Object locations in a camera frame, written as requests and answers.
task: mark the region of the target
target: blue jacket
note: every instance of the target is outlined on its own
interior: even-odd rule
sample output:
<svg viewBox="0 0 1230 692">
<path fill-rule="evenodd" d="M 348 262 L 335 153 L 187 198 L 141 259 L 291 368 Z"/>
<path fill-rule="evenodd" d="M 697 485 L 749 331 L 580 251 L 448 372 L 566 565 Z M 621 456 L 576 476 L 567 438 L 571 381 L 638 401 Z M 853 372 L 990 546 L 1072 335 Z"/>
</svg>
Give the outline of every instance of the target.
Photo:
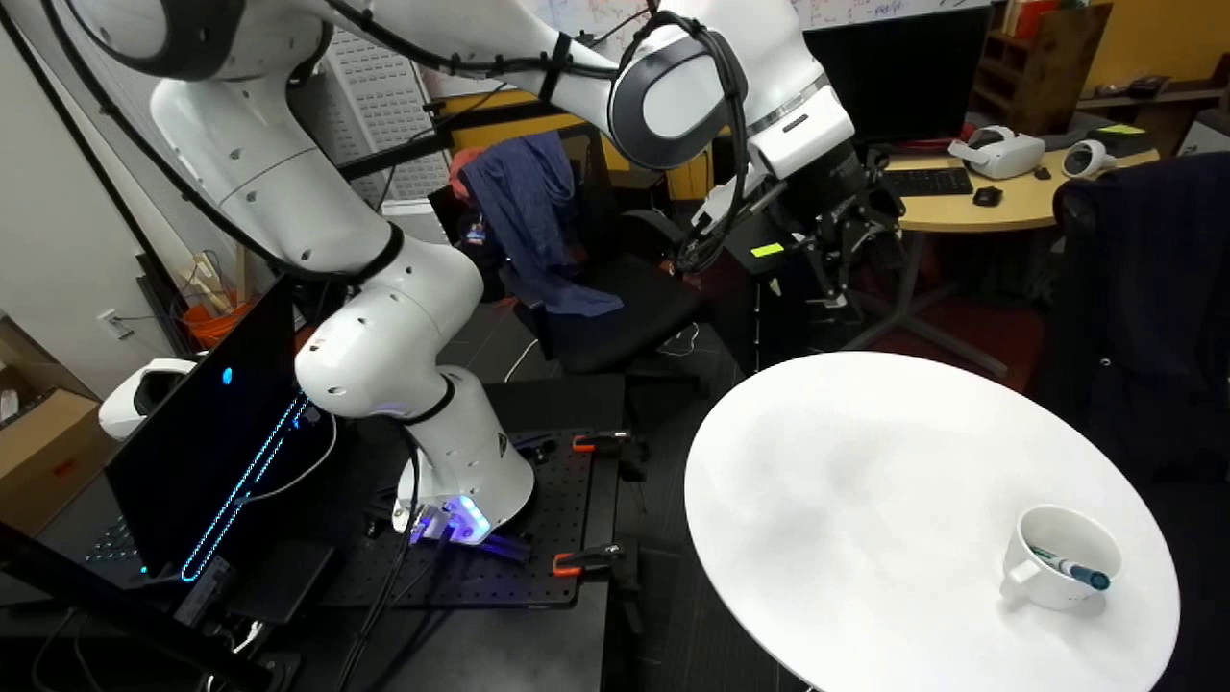
<svg viewBox="0 0 1230 692">
<path fill-rule="evenodd" d="M 567 281 L 566 215 L 571 169 L 558 133 L 513 137 L 466 165 L 488 236 L 507 254 L 505 281 L 551 314 L 606 314 L 621 300 Z"/>
</svg>

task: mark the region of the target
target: blue led light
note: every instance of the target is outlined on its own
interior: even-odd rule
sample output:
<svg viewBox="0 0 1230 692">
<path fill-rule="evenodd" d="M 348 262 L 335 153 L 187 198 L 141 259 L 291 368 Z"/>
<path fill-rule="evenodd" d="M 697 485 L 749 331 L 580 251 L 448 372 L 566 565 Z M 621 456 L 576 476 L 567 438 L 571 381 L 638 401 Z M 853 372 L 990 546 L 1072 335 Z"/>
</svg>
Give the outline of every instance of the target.
<svg viewBox="0 0 1230 692">
<path fill-rule="evenodd" d="M 247 473 L 239 476 L 239 485 L 232 488 L 225 504 L 218 508 L 218 514 L 203 526 L 200 544 L 192 546 L 187 560 L 182 565 L 182 581 L 194 586 L 203 565 L 215 556 L 215 550 L 224 546 L 232 524 L 239 518 L 239 510 L 248 500 L 248 488 L 270 473 L 274 456 L 279 454 L 283 438 L 276 438 L 283 432 L 283 424 L 305 413 L 306 401 L 291 401 L 276 426 L 270 432 L 270 438 L 260 441 L 260 451 L 255 454 L 255 463 L 247 464 Z"/>
</svg>

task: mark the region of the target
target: wall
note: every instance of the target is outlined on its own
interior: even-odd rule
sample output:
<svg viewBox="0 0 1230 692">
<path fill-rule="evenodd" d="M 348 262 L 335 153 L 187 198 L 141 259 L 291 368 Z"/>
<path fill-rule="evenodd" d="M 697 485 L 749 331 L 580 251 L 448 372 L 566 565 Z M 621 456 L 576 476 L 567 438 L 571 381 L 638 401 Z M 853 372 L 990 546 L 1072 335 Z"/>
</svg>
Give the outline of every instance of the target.
<svg viewBox="0 0 1230 692">
<path fill-rule="evenodd" d="M 1230 0 L 1116 0 L 1089 89 L 1167 74 L 1203 80 L 1230 55 Z"/>
<path fill-rule="evenodd" d="M 0 312 L 102 395 L 170 355 L 133 286 L 138 241 L 9 32 L 0 94 Z M 102 308 L 127 314 L 127 344 L 101 327 Z"/>
</svg>

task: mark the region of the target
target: cabinet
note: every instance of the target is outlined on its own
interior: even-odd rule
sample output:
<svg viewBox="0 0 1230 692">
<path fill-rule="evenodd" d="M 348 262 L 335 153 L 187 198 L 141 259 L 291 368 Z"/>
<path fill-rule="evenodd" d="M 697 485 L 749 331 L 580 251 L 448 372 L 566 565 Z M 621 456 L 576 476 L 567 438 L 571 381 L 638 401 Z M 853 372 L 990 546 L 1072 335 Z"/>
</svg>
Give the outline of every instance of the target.
<svg viewBox="0 0 1230 692">
<path fill-rule="evenodd" d="M 973 85 L 973 107 L 1016 131 L 1068 131 L 1112 3 L 1046 16 L 1035 41 L 990 32 Z"/>
<path fill-rule="evenodd" d="M 1193 122 L 1187 137 L 1178 144 L 1178 158 L 1193 153 L 1230 153 L 1230 110 L 1210 107 Z"/>
</svg>

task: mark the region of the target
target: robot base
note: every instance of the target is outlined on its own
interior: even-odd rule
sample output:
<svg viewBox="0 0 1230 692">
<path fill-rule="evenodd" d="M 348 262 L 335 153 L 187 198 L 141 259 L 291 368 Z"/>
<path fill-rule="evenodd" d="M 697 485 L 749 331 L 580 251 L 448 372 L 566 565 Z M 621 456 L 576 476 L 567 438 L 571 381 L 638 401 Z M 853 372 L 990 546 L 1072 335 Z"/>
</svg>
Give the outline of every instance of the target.
<svg viewBox="0 0 1230 692">
<path fill-rule="evenodd" d="M 466 368 L 440 368 L 452 401 L 411 424 L 420 441 L 414 463 L 405 464 L 392 504 L 392 526 L 411 544 L 440 538 L 481 546 L 494 526 L 512 524 L 533 497 L 530 463 L 507 441 L 485 385 Z"/>
</svg>

